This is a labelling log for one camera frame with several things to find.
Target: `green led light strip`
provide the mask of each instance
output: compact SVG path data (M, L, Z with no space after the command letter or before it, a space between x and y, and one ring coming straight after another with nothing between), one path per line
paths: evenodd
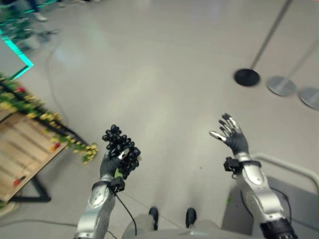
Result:
M13 75L13 78L18 78L20 77L24 72L29 70L34 64L24 55L19 48L7 37L2 35L2 40L4 43L21 59L21 61L26 64L25 67L23 67L20 71L18 71L15 75Z

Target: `shoe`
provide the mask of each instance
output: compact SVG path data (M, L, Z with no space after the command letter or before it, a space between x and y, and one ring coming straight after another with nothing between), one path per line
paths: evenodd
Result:
M65 7L65 3L62 2L62 1L58 1L58 6L59 6L59 7Z
M39 12L34 12L33 15L38 21L48 21L48 19Z
M186 213L186 227L193 225L197 219L196 211L194 208L187 209Z
M156 207L151 207L149 211L149 215L151 215L154 219L154 231L158 230L158 222L159 222L159 211Z

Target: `gray floor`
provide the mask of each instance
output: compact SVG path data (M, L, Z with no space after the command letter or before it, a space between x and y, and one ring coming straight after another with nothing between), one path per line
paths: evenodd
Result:
M189 206L221 225L234 184L222 166L231 152L208 131L218 129L224 112L240 122L251 151L319 173L318 113L296 95L281 98L265 87L269 77L286 75L317 40L317 3L294 1L257 65L258 86L244 88L232 80L234 70L251 64L283 2L103 0L45 13L46 26L62 32L30 56L35 66L20 80L58 110L48 87L49 65L69 125L97 142L100 154L84 166L79 156L62 153L40 173L52 202L23 204L1 222L76 222L98 177L101 136L113 123L134 139L143 158L127 180L123 201L133 215L157 205L160 228L183 227ZM318 73L316 51L292 80L299 88L319 87ZM314 191L301 177L266 164L263 169ZM129 221L117 204L109 229L120 237ZM72 238L73 229L20 224L1 228L0 234L1 239Z

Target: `wooden crate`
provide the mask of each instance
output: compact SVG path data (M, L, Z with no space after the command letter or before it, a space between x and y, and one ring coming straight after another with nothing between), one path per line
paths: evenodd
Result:
M0 200L7 202L66 144L52 151L54 133L20 113L0 110ZM23 180L14 185L17 179Z

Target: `white sneaker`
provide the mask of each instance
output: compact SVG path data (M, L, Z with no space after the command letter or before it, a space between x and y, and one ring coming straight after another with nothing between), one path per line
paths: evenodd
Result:
M62 1L58 1L58 6L59 6L59 7L65 7L65 3L62 2Z
M33 15L38 21L48 21L48 19L39 12L34 12Z

